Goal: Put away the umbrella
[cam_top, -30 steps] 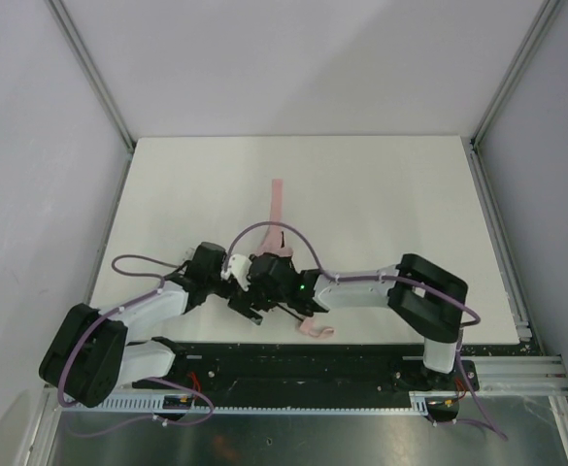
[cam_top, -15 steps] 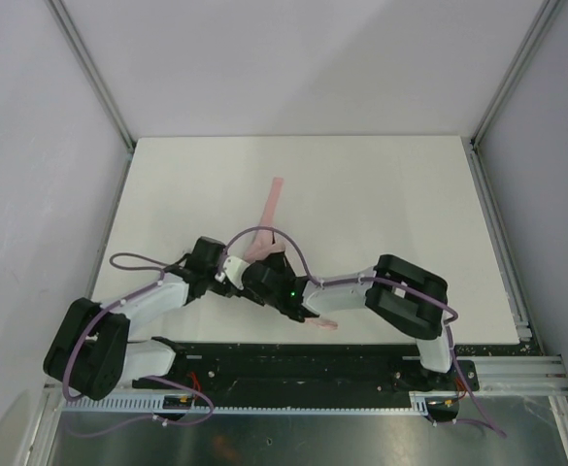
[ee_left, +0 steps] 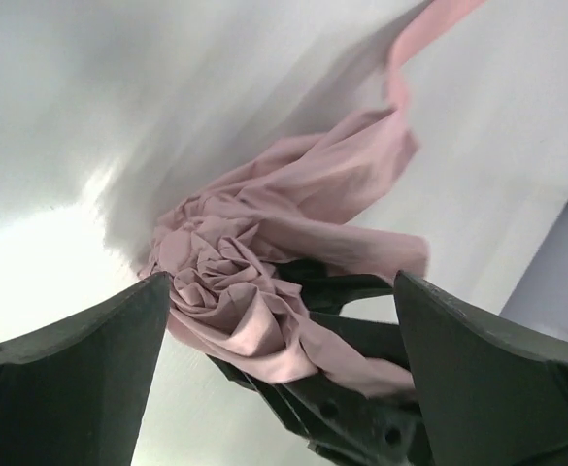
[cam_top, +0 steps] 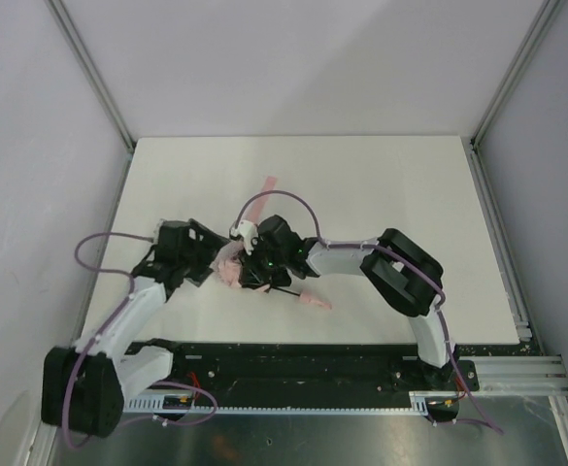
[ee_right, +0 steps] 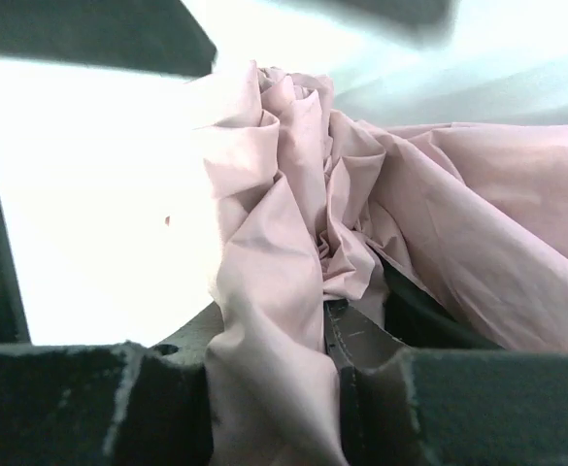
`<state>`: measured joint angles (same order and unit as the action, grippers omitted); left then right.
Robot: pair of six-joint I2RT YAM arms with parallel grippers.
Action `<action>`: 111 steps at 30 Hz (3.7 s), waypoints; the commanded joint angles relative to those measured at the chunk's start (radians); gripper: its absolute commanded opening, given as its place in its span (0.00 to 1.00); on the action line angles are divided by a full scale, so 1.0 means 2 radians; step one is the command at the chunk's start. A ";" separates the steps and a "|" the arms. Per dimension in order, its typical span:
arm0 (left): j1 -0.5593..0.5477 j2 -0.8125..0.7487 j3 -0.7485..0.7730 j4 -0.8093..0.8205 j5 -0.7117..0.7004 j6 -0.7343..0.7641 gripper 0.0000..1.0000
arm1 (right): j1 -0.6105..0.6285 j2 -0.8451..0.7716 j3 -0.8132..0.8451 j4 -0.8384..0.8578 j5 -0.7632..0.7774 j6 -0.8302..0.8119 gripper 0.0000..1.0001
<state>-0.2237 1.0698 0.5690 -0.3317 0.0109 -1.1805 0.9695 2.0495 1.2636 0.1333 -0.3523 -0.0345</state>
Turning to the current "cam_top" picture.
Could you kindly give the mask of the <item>pink folding umbrella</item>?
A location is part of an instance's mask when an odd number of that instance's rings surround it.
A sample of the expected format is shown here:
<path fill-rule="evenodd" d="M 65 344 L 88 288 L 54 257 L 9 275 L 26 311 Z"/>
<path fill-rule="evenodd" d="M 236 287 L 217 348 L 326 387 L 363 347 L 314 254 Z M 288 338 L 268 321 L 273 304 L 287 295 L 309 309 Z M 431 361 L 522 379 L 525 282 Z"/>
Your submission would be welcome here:
<path fill-rule="evenodd" d="M 240 227 L 241 233 L 250 233 L 252 230 L 256 230 L 257 223 L 260 220 L 260 216 L 264 210 L 264 207 L 268 201 L 268 192 L 274 191 L 278 179 L 273 176 L 268 176 L 259 192 L 259 194 L 264 194 L 259 199 L 249 201 L 249 205 L 242 209 L 240 212 L 240 220 L 234 220 L 232 227 L 230 228 L 230 233 L 238 233 L 238 228 Z M 218 279 L 224 283 L 226 286 L 235 289 L 241 289 L 241 272 L 242 264 L 240 260 L 240 254 L 245 250 L 247 239 L 244 235 L 240 235 L 240 240 L 232 240 L 231 246 L 223 247 L 214 261 L 211 263 L 211 269 L 215 272 Z M 267 293 L 272 289 L 269 284 L 259 286 L 254 291 L 260 293 Z M 284 292 L 294 296 L 298 302 L 305 305 L 318 306 L 320 308 L 331 310 L 332 305 L 328 301 L 323 301 L 316 297 L 315 295 L 307 291 L 291 291 L 288 289 L 275 289 L 276 291 Z"/>

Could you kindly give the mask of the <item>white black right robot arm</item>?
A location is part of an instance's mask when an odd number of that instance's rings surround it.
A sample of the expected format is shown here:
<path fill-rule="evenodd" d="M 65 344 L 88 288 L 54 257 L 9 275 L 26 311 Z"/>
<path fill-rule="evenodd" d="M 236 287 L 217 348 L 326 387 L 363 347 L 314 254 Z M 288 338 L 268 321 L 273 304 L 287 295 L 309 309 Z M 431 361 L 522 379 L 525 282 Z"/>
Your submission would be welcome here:
<path fill-rule="evenodd" d="M 443 267 L 400 230 L 387 228 L 361 242 L 332 242 L 318 235 L 302 238 L 281 216 L 270 216 L 259 224 L 241 220 L 230 235 L 244 246 L 241 286 L 274 289 L 290 286 L 294 278 L 364 277 L 390 308 L 408 319 L 424 375 L 431 381 L 451 375 L 455 356 L 441 311 L 446 301 Z"/>

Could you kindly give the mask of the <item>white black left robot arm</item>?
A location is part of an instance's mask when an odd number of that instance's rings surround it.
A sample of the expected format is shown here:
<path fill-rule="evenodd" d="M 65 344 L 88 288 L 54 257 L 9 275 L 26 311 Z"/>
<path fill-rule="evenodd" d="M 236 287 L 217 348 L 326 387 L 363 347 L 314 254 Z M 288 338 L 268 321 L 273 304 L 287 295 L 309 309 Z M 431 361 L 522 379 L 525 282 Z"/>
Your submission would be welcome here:
<path fill-rule="evenodd" d="M 145 345 L 127 350 L 185 282 L 201 285 L 228 239 L 190 219 L 163 220 L 146 239 L 146 255 L 126 273 L 128 291 L 94 329 L 68 347 L 54 347 L 43 368 L 43 423 L 86 436 L 108 437 L 124 407 L 171 375 L 174 354 Z"/>

